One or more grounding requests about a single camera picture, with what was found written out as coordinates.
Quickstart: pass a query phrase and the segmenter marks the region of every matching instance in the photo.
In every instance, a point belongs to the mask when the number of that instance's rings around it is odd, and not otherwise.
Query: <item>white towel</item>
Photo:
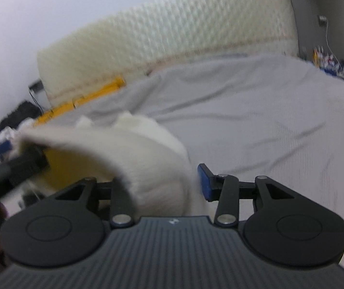
[[[137,218],[212,215],[185,147],[154,120],[126,112],[113,127],[87,126],[40,126],[23,131],[21,140],[98,162],[96,174],[102,166],[123,180]]]

